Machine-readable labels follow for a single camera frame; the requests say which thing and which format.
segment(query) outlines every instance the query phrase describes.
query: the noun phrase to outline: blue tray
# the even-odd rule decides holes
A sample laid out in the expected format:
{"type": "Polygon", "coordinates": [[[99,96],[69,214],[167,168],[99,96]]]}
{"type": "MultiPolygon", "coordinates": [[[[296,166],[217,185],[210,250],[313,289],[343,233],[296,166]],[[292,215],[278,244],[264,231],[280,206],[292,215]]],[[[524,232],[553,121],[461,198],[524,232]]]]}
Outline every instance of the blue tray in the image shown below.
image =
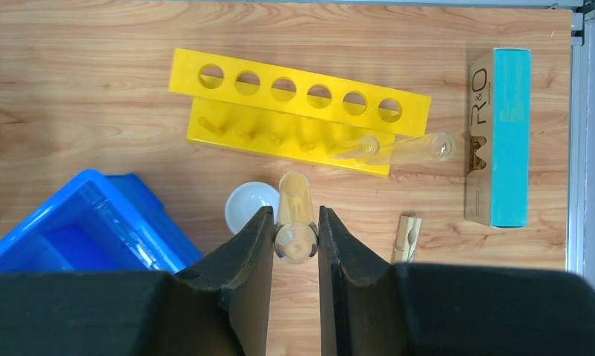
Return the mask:
{"type": "Polygon", "coordinates": [[[87,170],[0,240],[0,272],[163,270],[201,253],[136,174],[87,170]]]}

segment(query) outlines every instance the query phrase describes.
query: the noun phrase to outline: wooden table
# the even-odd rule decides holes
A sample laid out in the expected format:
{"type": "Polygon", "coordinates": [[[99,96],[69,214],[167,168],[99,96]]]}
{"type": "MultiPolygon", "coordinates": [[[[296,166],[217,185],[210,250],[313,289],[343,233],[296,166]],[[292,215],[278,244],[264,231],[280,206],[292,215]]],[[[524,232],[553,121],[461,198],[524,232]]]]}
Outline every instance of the wooden table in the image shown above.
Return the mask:
{"type": "MultiPolygon", "coordinates": [[[[560,10],[143,1],[0,1],[0,238],[86,168],[137,172],[207,254],[231,237],[241,183],[299,170],[315,205],[390,258],[398,217],[423,217],[417,261],[563,268],[571,15],[560,10]],[[191,99],[168,92],[184,47],[423,93],[428,132],[463,142],[470,60],[533,52],[529,226],[464,221],[463,153],[389,179],[192,145],[191,99]]],[[[276,260],[269,355],[320,350],[317,259],[276,260]]]]}

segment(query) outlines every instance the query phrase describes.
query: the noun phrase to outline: white bowl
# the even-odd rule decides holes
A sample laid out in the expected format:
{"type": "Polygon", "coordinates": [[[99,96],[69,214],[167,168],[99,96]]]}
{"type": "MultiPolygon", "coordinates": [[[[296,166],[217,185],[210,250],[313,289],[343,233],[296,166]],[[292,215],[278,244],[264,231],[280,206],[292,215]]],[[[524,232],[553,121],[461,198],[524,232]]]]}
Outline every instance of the white bowl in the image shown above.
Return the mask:
{"type": "Polygon", "coordinates": [[[262,206],[274,209],[274,220],[277,219],[277,207],[280,195],[274,187],[263,182],[247,182],[236,188],[226,202],[226,223],[233,234],[256,214],[262,206]]]}

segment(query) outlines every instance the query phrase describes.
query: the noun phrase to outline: test tube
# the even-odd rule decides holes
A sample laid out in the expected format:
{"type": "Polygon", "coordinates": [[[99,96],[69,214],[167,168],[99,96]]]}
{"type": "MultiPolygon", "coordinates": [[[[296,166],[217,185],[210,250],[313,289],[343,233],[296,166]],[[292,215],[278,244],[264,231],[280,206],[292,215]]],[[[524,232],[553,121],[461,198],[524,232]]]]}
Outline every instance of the test tube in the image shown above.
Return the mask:
{"type": "Polygon", "coordinates": [[[310,187],[309,178],[302,172],[289,172],[280,179],[274,250],[292,265],[305,263],[318,250],[310,187]]]}
{"type": "Polygon", "coordinates": [[[455,140],[445,132],[431,133],[381,146],[378,154],[363,159],[365,165],[400,165],[414,162],[443,162],[455,154],[455,140]]]}
{"type": "Polygon", "coordinates": [[[357,159],[374,156],[378,153],[381,144],[372,135],[333,146],[326,152],[330,159],[357,159]]]}

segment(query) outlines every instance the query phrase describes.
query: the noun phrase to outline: round hole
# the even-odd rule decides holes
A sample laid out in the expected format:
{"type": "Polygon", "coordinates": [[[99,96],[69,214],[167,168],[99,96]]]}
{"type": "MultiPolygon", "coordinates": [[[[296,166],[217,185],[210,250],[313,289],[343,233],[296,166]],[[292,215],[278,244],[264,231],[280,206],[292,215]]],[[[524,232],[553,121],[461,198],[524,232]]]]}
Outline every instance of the round hole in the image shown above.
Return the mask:
{"type": "Polygon", "coordinates": [[[216,65],[206,65],[200,71],[199,80],[208,89],[218,88],[223,83],[223,70],[216,65]]]}
{"type": "Polygon", "coordinates": [[[239,93],[243,95],[252,95],[260,88],[260,78],[252,72],[242,72],[234,85],[239,93]]]}
{"type": "Polygon", "coordinates": [[[378,115],[381,116],[383,121],[392,123],[400,119],[402,109],[394,99],[385,99],[378,105],[378,115]]]}
{"type": "Polygon", "coordinates": [[[291,79],[280,78],[276,79],[272,85],[272,96],[281,102],[288,102],[295,96],[295,84],[291,79]]]}
{"type": "Polygon", "coordinates": [[[343,97],[343,108],[350,115],[361,115],[365,109],[365,96],[357,91],[351,91],[343,97]]]}
{"type": "Polygon", "coordinates": [[[331,102],[330,90],[323,85],[313,85],[307,95],[309,104],[317,109],[323,109],[331,102]]]}

